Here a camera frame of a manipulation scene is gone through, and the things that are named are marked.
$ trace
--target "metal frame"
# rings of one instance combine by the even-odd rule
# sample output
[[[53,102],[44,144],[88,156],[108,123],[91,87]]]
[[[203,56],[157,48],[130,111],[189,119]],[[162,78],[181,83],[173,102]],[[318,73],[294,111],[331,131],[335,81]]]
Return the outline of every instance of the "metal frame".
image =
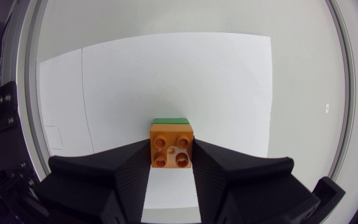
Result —
[[[351,42],[345,21],[336,0],[326,0],[328,8],[333,16],[333,20],[338,32],[341,43],[343,64],[345,69],[345,108],[342,123],[341,137],[339,139],[336,155],[329,171],[328,177],[333,181],[336,180],[341,170],[343,161],[346,156],[349,141],[352,135],[354,112],[356,107],[356,78],[354,73],[354,60],[352,54]]]

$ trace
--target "white backdrop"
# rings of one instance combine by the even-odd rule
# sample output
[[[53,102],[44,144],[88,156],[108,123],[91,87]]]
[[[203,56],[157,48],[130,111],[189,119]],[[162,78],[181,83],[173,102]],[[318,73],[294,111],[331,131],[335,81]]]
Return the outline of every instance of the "white backdrop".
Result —
[[[77,63],[68,66],[62,63],[65,60]],[[56,72],[63,67],[72,69]],[[53,151],[56,154],[77,156],[77,149],[66,142],[82,141],[92,143],[89,153],[105,151],[147,139],[154,118],[186,117],[197,139],[267,156],[272,105],[269,37],[228,33],[131,37],[50,59],[41,63],[40,76],[45,125],[54,123],[62,133],[74,120],[82,124],[76,126],[81,133],[61,134],[63,149]],[[74,100],[65,101],[61,96],[66,93]],[[73,118],[57,113],[57,108],[75,108],[85,116]],[[53,136],[47,135],[51,144]],[[197,205],[191,169],[150,171],[145,208]]]

